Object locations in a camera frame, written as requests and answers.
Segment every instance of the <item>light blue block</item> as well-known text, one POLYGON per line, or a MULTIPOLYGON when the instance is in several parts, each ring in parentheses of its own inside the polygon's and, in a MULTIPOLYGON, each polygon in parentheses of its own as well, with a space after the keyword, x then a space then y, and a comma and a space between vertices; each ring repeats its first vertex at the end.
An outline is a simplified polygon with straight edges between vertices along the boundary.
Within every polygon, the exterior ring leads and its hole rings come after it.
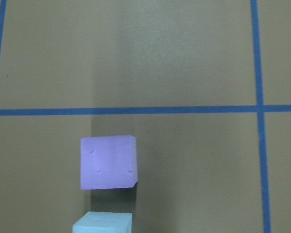
POLYGON ((88 212, 72 228, 72 233, 131 233, 132 214, 88 212))

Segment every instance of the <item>purple block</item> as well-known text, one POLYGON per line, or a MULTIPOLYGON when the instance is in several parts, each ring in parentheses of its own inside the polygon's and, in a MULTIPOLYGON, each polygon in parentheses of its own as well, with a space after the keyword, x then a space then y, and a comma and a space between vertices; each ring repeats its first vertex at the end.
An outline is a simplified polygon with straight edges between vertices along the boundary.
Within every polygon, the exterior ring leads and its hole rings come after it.
POLYGON ((136 138, 81 139, 81 189, 132 188, 138 180, 136 138))

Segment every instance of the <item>purple cube side face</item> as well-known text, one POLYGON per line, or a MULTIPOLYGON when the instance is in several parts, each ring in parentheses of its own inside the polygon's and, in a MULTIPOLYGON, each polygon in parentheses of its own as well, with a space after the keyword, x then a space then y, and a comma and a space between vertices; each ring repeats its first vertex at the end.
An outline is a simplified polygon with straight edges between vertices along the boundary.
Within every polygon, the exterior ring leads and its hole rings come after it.
POLYGON ((136 138, 81 139, 81 189, 132 188, 138 180, 136 138))

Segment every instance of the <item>block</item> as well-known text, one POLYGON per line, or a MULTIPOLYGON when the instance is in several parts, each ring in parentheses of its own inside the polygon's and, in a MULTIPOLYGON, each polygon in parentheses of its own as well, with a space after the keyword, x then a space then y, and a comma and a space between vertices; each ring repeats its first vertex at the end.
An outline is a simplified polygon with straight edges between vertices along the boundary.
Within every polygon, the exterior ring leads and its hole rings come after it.
POLYGON ((81 189, 132 188, 138 180, 136 138, 81 139, 81 189))
POLYGON ((131 233, 132 214, 88 212, 72 228, 72 233, 131 233))

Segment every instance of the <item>cube face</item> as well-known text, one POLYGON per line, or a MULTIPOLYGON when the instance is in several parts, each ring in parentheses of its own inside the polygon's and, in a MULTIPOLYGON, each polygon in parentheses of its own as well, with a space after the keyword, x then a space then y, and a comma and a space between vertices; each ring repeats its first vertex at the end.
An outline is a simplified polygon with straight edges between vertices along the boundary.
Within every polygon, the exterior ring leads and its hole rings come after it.
POLYGON ((81 189, 131 188, 137 182, 136 138, 81 139, 81 189))
POLYGON ((72 233, 131 233, 132 214, 88 212, 72 228, 72 233))

